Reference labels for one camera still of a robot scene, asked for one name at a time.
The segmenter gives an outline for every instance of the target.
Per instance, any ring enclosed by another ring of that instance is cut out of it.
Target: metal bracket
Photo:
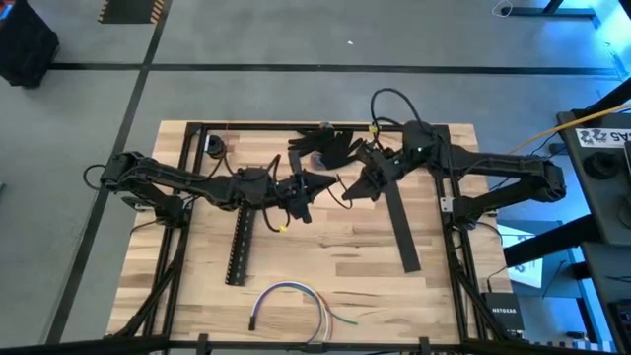
[[[153,211],[154,208],[142,199],[134,196],[123,196],[120,198],[124,204],[134,209],[136,212]]]
[[[328,351],[326,348],[326,343],[309,343],[301,350],[306,354],[323,354]]]
[[[195,348],[195,355],[210,355],[213,349],[207,349],[206,344],[208,344],[208,334],[199,334],[199,337],[197,337],[197,347]]]
[[[454,198],[453,197],[441,197],[441,211],[442,212],[454,212]]]
[[[420,355],[432,355],[432,348],[430,347],[430,339],[427,336],[418,338]]]
[[[249,257],[249,246],[254,229],[254,217],[256,211],[246,205],[242,205],[237,215],[237,226],[233,237],[233,246],[230,250],[228,260],[228,271],[226,272],[226,284],[231,286],[244,286],[245,271],[247,270],[247,259]]]

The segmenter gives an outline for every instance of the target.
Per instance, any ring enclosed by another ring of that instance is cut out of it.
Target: cable bundle
[[[247,327],[250,331],[255,330],[256,329],[256,315],[258,314],[258,310],[260,309],[260,305],[263,301],[263,299],[269,295],[269,293],[271,293],[273,290],[280,288],[280,287],[291,287],[291,288],[295,288],[297,290],[303,291],[304,293],[308,294],[309,296],[311,296],[315,302],[317,303],[317,309],[319,312],[319,321],[317,323],[317,329],[314,332],[314,335],[312,335],[309,340],[307,340],[307,343],[311,343],[312,341],[314,341],[314,339],[320,334],[320,331],[322,329],[322,321],[324,320],[325,322],[325,328],[324,328],[324,338],[322,339],[322,342],[326,342],[330,340],[330,337],[332,335],[333,332],[333,318],[337,319],[337,320],[341,320],[344,322],[347,322],[349,324],[353,324],[353,325],[357,325],[357,323],[355,321],[349,320],[349,319],[344,319],[338,315],[336,315],[331,308],[328,306],[328,303],[326,302],[326,300],[324,299],[323,296],[321,296],[318,292],[316,292],[314,289],[312,289],[311,287],[302,284],[300,282],[296,282],[296,281],[281,281],[281,282],[277,282],[271,286],[269,286],[268,288],[266,288],[265,290],[263,290],[263,292],[260,293],[260,295],[258,295],[258,298],[256,298],[256,301],[254,302],[254,306],[252,306],[252,312],[249,315],[249,326]]]

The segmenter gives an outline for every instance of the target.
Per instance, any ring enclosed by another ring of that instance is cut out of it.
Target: black floor stripe
[[[53,63],[53,70],[139,70],[142,64]],[[337,64],[149,64],[149,71],[245,71],[304,73],[402,73],[402,74],[490,74],[490,75],[591,75],[617,77],[615,68],[572,67],[479,67]]]
[[[158,45],[160,44],[160,38],[162,37],[162,33],[165,29],[165,22],[169,16],[171,3],[172,0],[167,0],[165,2],[162,18],[160,19],[160,22],[156,24],[156,29],[154,30],[149,48],[147,49],[147,54],[145,55],[145,59],[140,68],[141,70],[138,74],[138,78],[136,79],[136,84],[131,94],[131,98],[129,99],[125,116],[123,117],[118,130],[118,135],[114,141],[112,154],[119,153],[125,147],[125,143],[131,129],[131,124],[133,123],[136,110],[138,109],[138,104],[140,103],[140,98],[142,97],[142,92],[145,89],[145,84],[147,83],[149,65],[153,62],[154,57],[156,56],[156,51],[158,50]],[[104,188],[101,188],[97,194],[94,204],[92,205],[90,216],[88,217],[88,222],[83,231],[81,242],[73,260],[68,280],[66,281],[61,299],[57,305],[57,310],[55,311],[50,329],[48,330],[48,335],[45,340],[47,344],[59,343],[61,340],[64,328],[66,327],[66,323],[68,322],[68,318],[70,316],[70,311],[72,310],[72,304],[74,303],[79,285],[81,284],[81,278],[83,277],[83,273],[90,257],[90,252],[92,251],[92,246],[97,235],[99,224],[105,212],[105,205],[107,204],[108,196],[109,193],[107,193]]]
[[[50,63],[50,70],[109,70],[126,71],[140,70],[141,63]]]

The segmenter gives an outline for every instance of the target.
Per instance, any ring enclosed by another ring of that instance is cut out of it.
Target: white sticker
[[[624,148],[624,143],[631,141],[631,129],[577,128],[576,134],[585,148]]]

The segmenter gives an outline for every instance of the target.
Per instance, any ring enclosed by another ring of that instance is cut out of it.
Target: table leg
[[[550,253],[577,247],[582,242],[599,242],[600,231],[592,215],[583,216],[542,235],[504,249],[506,265],[513,267]]]
[[[618,85],[609,94],[605,95],[602,99],[598,100],[595,104],[585,109],[574,109],[577,118],[582,118],[590,114],[594,114],[612,107],[623,105],[631,99],[631,78],[627,79],[624,83]]]
[[[559,9],[563,0],[550,0],[548,5],[544,8],[530,8],[530,7],[504,7],[502,8],[502,15],[510,16],[531,16],[531,17],[564,17],[564,18],[584,18],[591,19],[596,13],[593,9]]]

